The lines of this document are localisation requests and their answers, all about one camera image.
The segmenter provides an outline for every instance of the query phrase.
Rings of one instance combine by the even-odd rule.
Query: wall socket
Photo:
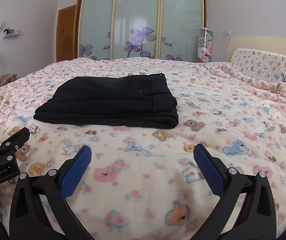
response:
[[[224,35],[224,36],[229,36],[229,35],[231,35],[231,30],[223,31],[223,35]]]

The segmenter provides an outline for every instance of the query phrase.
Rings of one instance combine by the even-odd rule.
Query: folded black pants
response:
[[[164,74],[75,77],[36,109],[34,119],[59,124],[174,128],[177,101]]]

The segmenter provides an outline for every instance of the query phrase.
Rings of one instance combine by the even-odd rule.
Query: wooden door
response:
[[[56,62],[73,59],[74,18],[76,5],[58,11]]]

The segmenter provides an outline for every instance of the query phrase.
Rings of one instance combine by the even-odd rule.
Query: frosted glass panel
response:
[[[113,0],[84,0],[80,24],[79,57],[110,58]]]
[[[158,0],[116,0],[113,58],[155,58]]]
[[[163,0],[160,59],[195,62],[202,0]]]

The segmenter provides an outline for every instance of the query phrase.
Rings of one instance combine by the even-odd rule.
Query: bear print blanket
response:
[[[33,119],[35,109],[75,76],[160,72],[178,100],[179,125],[174,129],[56,125]],[[189,240],[219,200],[193,160],[198,143],[240,173],[264,171],[275,200],[278,234],[286,228],[286,83],[254,80],[229,63],[79,58],[1,87],[0,121],[0,143],[29,128],[30,140],[17,159],[21,172],[30,176],[59,168],[83,145],[91,147],[91,164],[67,202],[95,239]],[[7,230],[16,182],[0,185]],[[240,195],[224,231],[232,227],[243,200]],[[61,232],[46,199],[43,204]]]

